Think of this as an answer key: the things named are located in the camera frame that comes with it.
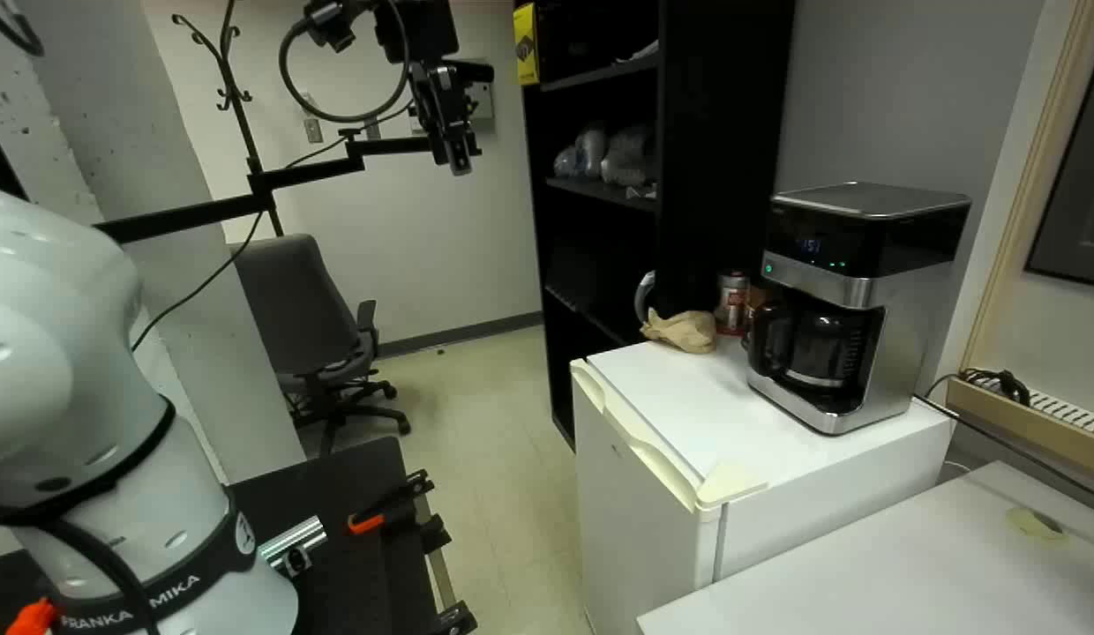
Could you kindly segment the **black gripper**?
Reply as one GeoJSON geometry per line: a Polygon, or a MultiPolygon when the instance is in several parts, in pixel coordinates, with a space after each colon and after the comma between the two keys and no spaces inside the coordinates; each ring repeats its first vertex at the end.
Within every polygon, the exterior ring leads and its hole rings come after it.
{"type": "Polygon", "coordinates": [[[494,66],[475,60],[429,60],[408,66],[408,90],[415,120],[429,140],[435,163],[447,167],[452,178],[474,175],[475,135],[471,116],[475,115],[474,90],[489,86],[494,66]]]}

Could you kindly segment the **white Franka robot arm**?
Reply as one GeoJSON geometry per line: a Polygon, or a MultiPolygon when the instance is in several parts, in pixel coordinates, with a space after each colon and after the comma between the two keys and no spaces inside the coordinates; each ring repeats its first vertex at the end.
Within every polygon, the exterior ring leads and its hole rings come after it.
{"type": "Polygon", "coordinates": [[[240,198],[102,227],[0,192],[0,525],[45,577],[8,635],[298,632],[298,587],[138,363],[126,246],[328,175],[259,170],[240,198]]]}

